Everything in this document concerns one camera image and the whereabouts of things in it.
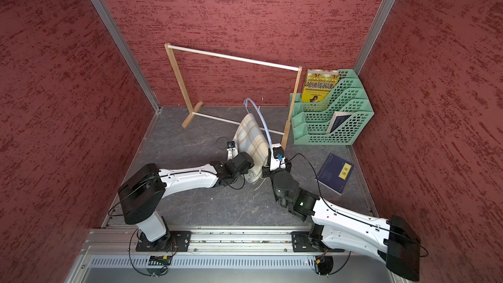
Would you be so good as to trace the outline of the blue beige plaid scarf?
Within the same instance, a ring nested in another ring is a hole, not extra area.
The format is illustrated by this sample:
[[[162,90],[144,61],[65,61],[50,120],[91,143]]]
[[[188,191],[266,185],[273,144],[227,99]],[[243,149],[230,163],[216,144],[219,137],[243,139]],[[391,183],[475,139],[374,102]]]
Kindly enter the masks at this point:
[[[254,166],[245,174],[248,183],[255,183],[262,177],[263,167],[269,156],[269,144],[254,115],[247,114],[239,124],[233,137],[239,153],[245,152],[253,159]]]

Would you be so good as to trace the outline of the light blue plastic hanger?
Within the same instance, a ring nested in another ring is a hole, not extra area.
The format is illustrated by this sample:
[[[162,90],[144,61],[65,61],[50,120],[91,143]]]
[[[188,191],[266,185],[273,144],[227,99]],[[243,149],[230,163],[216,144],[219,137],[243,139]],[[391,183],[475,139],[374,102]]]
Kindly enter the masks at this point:
[[[256,103],[251,98],[246,98],[244,100],[244,107],[245,107],[245,109],[246,109],[247,112],[249,112],[249,110],[248,110],[248,105],[249,104],[251,104],[254,107],[256,113],[259,115],[259,118],[261,120],[261,123],[262,123],[263,128],[264,128],[265,133],[266,133],[266,137],[267,137],[267,141],[268,141],[268,146],[271,148],[272,147],[271,134],[270,134],[269,128],[267,126],[267,123],[265,122],[265,119],[264,119],[264,117],[263,117],[263,115],[262,115],[262,113],[260,111],[260,108],[256,105]]]

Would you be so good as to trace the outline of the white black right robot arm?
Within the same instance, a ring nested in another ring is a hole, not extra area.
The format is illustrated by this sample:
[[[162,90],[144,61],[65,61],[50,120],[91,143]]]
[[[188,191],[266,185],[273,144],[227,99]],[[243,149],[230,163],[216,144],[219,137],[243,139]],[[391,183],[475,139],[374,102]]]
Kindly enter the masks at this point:
[[[289,161],[268,162],[276,202],[301,221],[310,221],[309,243],[319,252],[342,249],[374,258],[403,279],[420,279],[420,238],[402,217],[366,216],[330,203],[299,186]]]

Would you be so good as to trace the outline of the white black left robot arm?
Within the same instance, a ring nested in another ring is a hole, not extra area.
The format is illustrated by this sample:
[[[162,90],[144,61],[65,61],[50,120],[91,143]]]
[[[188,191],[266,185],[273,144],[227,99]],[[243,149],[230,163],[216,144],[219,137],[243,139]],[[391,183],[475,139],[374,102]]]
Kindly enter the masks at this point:
[[[160,169],[151,163],[141,167],[118,189],[119,203],[128,225],[135,225],[143,242],[165,247],[170,244],[168,226],[156,212],[160,201],[192,189],[231,187],[254,166],[246,152],[237,153],[227,162],[215,161],[194,168]]]

